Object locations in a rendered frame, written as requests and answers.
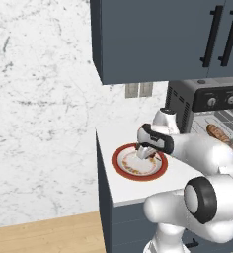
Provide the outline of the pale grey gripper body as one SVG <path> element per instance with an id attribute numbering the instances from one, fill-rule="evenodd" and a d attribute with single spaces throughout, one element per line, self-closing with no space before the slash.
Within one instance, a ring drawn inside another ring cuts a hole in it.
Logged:
<path id="1" fill-rule="evenodd" d="M 136 155 L 139 159 L 147 159 L 155 152 L 156 150 L 152 147 L 143 147 L 139 143 L 136 144 Z"/>

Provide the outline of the kebab skewer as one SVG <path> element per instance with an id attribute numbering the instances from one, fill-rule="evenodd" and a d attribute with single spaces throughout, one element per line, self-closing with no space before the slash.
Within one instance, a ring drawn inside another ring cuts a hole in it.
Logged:
<path id="1" fill-rule="evenodd" d="M 158 155 L 147 159 L 139 159 L 135 152 L 123 156 L 121 169 L 130 175 L 148 176 L 160 170 L 162 160 Z"/>

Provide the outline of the black toaster oven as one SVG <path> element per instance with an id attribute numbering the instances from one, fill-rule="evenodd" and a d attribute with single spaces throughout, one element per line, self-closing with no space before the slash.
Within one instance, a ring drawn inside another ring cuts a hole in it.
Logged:
<path id="1" fill-rule="evenodd" d="M 177 113 L 180 133 L 189 133 L 195 113 L 221 110 L 233 113 L 233 105 L 227 102 L 232 95 L 233 77 L 170 81 L 165 107 Z M 207 105 L 209 98 L 216 99 L 213 107 Z"/>

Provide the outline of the brown baguette bread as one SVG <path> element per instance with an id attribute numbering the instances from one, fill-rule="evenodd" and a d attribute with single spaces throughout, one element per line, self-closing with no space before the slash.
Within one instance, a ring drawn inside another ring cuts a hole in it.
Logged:
<path id="1" fill-rule="evenodd" d="M 206 126 L 206 131 L 210 136 L 212 136 L 212 137 L 214 137 L 214 138 L 216 138 L 228 145 L 231 144 L 229 137 L 218 126 L 213 125 L 213 124 L 209 124 Z"/>

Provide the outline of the wide dark blue cupboard door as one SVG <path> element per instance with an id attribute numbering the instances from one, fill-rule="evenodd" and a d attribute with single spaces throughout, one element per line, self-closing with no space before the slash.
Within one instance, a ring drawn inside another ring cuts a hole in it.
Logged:
<path id="1" fill-rule="evenodd" d="M 214 11 L 225 0 L 102 0 L 105 84 L 203 78 Z"/>

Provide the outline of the red-rimmed white plate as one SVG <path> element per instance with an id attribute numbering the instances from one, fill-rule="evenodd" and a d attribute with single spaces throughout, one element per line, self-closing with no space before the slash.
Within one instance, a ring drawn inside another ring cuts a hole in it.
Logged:
<path id="1" fill-rule="evenodd" d="M 162 177 L 168 168 L 168 160 L 162 152 L 155 152 L 146 159 L 137 156 L 136 144 L 119 147 L 112 156 L 112 165 L 120 176 L 132 181 L 153 181 Z"/>

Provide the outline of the dark blue base cupboard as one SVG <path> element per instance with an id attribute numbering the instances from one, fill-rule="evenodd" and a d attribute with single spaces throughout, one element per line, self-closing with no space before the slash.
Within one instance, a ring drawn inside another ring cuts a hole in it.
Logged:
<path id="1" fill-rule="evenodd" d="M 143 203 L 156 192 L 175 190 L 184 186 L 191 169 L 167 156 L 166 173 L 153 181 L 126 179 L 112 165 L 113 153 L 118 149 L 116 140 L 96 134 L 99 210 L 107 253 L 141 253 L 155 233 L 156 225 L 145 217 Z M 189 230 L 183 234 L 186 245 L 193 241 L 198 247 L 188 248 L 191 253 L 232 253 L 233 239 L 225 244 L 207 241 Z"/>

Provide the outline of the grey wall socket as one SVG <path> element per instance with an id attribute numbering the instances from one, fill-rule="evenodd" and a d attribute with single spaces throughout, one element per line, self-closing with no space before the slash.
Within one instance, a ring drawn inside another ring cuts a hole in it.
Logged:
<path id="1" fill-rule="evenodd" d="M 137 98 L 138 97 L 138 83 L 129 83 L 125 85 L 125 97 Z"/>

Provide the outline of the dark blue wall cupboard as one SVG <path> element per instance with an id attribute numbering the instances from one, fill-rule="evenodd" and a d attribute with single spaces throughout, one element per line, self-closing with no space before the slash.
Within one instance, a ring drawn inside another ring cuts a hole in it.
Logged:
<path id="1" fill-rule="evenodd" d="M 102 81 L 102 73 L 103 73 L 102 24 L 101 24 L 102 0 L 90 0 L 90 9 L 91 9 L 93 61 L 99 73 L 100 79 Z"/>

